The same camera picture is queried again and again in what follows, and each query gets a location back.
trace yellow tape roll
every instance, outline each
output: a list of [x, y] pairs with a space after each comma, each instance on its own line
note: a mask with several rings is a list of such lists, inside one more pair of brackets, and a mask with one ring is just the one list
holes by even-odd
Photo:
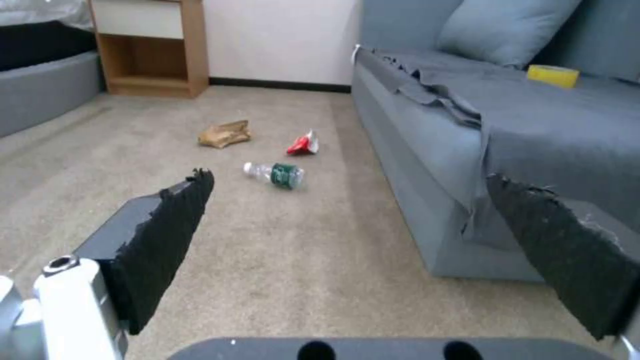
[[562, 88], [573, 88], [579, 75], [578, 70], [546, 65], [531, 65], [527, 71], [527, 78], [531, 80], [542, 81]]

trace carpet floor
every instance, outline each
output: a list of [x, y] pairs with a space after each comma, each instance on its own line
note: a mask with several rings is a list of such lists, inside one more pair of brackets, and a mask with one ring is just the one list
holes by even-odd
[[[199, 147], [210, 124], [254, 139]], [[285, 149], [309, 128], [316, 156]], [[293, 192], [245, 161], [307, 171]], [[0, 139], [0, 274], [21, 292], [127, 199], [210, 168], [214, 194], [189, 254], [128, 359], [218, 336], [526, 336], [600, 349], [539, 284], [441, 279], [424, 269], [350, 95], [212, 87], [194, 101], [101, 95]]]

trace plastic water bottle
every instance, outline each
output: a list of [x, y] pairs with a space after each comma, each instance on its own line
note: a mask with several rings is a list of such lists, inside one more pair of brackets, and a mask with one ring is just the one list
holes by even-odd
[[296, 165], [275, 163], [274, 165], [244, 164], [244, 173], [250, 177], [271, 183], [277, 187], [293, 190], [300, 186], [305, 171]]

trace nightstand drawer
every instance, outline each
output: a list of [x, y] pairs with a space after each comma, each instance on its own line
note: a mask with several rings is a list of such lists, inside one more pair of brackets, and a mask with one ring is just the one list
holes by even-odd
[[97, 31], [137, 37], [184, 38], [180, 3], [153, 0], [93, 0]]

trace sofa cushion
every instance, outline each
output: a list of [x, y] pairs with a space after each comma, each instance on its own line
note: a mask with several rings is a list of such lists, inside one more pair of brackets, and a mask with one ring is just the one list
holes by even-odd
[[521, 69], [551, 40], [580, 0], [465, 0], [445, 23], [438, 48]]

